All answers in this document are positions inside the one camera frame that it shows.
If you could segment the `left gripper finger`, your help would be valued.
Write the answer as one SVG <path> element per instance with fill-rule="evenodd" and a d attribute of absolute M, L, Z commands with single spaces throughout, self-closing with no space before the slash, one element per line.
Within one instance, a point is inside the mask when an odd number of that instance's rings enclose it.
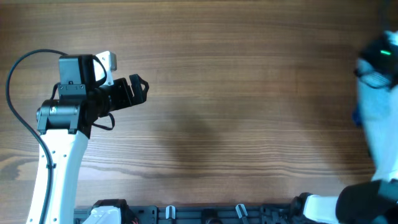
<path fill-rule="evenodd" d="M 143 104 L 147 101 L 147 90 L 141 90 L 141 89 L 133 89 L 133 99 L 132 99 L 132 104 L 133 105 L 139 105 Z"/>
<path fill-rule="evenodd" d="M 147 93 L 149 91 L 149 84 L 138 74 L 130 75 L 129 79 L 133 93 Z"/>

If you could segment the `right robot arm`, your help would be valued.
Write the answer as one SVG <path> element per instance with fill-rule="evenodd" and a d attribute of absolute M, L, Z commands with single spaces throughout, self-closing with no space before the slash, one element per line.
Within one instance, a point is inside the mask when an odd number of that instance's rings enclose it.
<path fill-rule="evenodd" d="M 375 173 L 337 196 L 295 197 L 289 218 L 304 223 L 397 223 L 397 33 L 386 30 L 359 53 L 355 115 Z"/>

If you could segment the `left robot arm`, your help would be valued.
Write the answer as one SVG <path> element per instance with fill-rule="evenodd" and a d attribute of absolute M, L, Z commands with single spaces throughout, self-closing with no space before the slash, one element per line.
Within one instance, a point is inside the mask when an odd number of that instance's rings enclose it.
<path fill-rule="evenodd" d="M 72 223 L 78 173 L 97 119 L 146 102 L 149 84 L 139 75 L 114 80 L 116 56 L 66 55 L 59 58 L 57 99 L 37 110 L 40 153 L 28 223 Z"/>

